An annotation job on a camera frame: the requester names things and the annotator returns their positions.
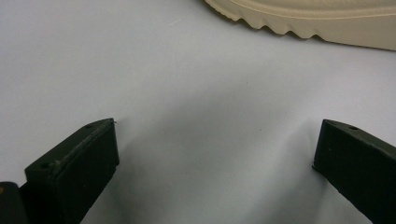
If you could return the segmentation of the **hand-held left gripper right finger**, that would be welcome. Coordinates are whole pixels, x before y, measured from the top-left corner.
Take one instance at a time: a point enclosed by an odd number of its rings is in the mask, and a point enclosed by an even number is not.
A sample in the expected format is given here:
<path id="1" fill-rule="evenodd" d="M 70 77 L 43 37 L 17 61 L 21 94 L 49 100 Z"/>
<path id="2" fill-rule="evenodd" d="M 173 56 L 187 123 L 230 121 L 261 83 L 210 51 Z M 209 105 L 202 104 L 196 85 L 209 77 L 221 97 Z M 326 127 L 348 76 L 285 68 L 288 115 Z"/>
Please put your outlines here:
<path id="1" fill-rule="evenodd" d="M 396 147 L 352 125 L 325 119 L 313 169 L 373 224 L 396 224 Z"/>

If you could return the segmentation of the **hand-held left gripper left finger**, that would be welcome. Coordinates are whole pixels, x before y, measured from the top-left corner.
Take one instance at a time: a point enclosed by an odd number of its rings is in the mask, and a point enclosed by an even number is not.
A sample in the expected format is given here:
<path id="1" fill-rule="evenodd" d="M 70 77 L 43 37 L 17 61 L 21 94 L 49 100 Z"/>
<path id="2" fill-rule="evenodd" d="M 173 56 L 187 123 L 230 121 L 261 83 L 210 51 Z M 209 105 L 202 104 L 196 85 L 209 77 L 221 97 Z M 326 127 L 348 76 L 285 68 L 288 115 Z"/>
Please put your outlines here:
<path id="1" fill-rule="evenodd" d="M 25 169 L 32 224 L 79 224 L 120 164 L 114 119 L 87 124 Z"/>

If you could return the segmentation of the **beige rubber clog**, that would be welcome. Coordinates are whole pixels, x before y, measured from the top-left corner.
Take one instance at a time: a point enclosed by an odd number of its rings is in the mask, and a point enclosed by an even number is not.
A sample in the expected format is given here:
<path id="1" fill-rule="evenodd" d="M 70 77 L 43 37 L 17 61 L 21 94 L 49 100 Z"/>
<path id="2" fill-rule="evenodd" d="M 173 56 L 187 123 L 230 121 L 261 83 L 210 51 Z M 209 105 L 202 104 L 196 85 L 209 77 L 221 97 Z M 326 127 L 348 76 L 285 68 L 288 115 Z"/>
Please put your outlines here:
<path id="1" fill-rule="evenodd" d="M 396 0 L 205 0 L 223 16 L 283 35 L 396 50 Z"/>

